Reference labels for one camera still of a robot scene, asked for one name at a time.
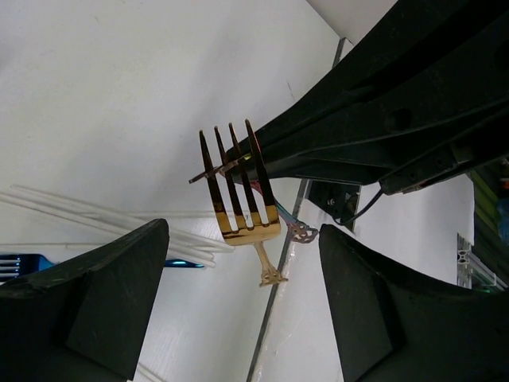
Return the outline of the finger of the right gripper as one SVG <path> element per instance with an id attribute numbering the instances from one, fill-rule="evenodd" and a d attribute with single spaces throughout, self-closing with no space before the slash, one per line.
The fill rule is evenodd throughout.
<path id="1" fill-rule="evenodd" d="M 256 137 L 266 159 L 435 127 L 506 103 L 505 1 L 398 1 Z"/>
<path id="2" fill-rule="evenodd" d="M 262 134 L 262 155 L 271 178 L 295 177 L 352 185 L 433 185 L 508 154 L 508 105 L 409 126 L 408 109 L 389 115 L 361 107 L 338 111 L 282 136 Z"/>

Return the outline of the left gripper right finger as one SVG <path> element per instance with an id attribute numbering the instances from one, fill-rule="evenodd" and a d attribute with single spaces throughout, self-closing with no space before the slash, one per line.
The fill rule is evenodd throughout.
<path id="1" fill-rule="evenodd" d="M 344 380 L 507 380 L 507 292 L 434 279 L 330 224 L 319 252 Z"/>

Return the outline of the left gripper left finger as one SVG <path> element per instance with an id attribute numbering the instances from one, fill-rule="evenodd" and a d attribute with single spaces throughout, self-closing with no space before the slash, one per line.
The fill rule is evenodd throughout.
<path id="1" fill-rule="evenodd" d="M 3 381 L 134 379 L 169 246 L 152 220 L 1 286 Z"/>

